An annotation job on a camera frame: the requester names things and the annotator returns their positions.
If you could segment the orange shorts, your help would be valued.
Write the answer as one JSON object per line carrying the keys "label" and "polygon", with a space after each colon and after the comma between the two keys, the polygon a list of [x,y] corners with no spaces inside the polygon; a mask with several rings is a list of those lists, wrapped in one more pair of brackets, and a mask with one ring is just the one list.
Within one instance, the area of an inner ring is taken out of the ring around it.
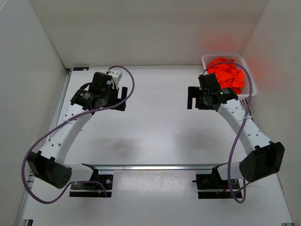
{"label": "orange shorts", "polygon": [[207,70],[207,73],[215,73],[222,89],[231,88],[237,95],[241,94],[244,87],[245,73],[234,64],[219,64]]}

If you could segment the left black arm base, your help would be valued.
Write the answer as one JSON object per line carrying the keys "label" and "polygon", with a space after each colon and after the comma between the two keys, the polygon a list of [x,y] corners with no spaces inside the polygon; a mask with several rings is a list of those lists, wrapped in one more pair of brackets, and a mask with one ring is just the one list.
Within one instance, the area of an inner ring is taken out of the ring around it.
{"label": "left black arm base", "polygon": [[80,198],[111,198],[112,186],[113,186],[114,172],[109,171],[98,171],[98,175],[92,178],[93,181],[98,183],[77,183],[71,185],[69,196],[80,197]]}

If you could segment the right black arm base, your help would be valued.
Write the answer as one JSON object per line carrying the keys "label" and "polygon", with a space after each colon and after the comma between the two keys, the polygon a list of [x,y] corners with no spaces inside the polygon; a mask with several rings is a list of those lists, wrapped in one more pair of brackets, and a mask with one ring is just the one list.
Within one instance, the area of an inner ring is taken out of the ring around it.
{"label": "right black arm base", "polygon": [[232,199],[227,180],[222,180],[217,166],[212,168],[210,174],[196,174],[192,181],[197,185],[198,199]]}

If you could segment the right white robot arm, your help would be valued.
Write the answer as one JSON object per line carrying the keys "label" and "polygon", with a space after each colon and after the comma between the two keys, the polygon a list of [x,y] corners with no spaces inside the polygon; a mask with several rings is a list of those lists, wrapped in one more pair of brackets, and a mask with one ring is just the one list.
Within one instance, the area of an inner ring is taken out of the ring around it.
{"label": "right white robot arm", "polygon": [[200,75],[198,87],[188,88],[187,108],[196,100],[199,110],[215,110],[230,125],[242,143],[246,157],[231,164],[212,169],[211,182],[216,188],[224,187],[229,179],[254,182],[279,172],[285,148],[281,142],[272,142],[245,115],[238,96],[230,89],[222,89],[214,73]]}

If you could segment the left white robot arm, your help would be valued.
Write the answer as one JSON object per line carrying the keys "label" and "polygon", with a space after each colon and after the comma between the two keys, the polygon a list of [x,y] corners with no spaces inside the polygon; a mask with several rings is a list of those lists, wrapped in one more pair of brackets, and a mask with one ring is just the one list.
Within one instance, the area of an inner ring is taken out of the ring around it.
{"label": "left white robot arm", "polygon": [[124,111],[127,88],[119,88],[122,73],[95,72],[91,82],[82,85],[71,98],[70,106],[62,119],[63,126],[56,130],[36,153],[30,152],[27,163],[35,177],[61,189],[69,181],[79,180],[87,188],[98,185],[95,169],[87,164],[65,164],[66,155],[83,126],[94,115],[94,109],[113,106]]}

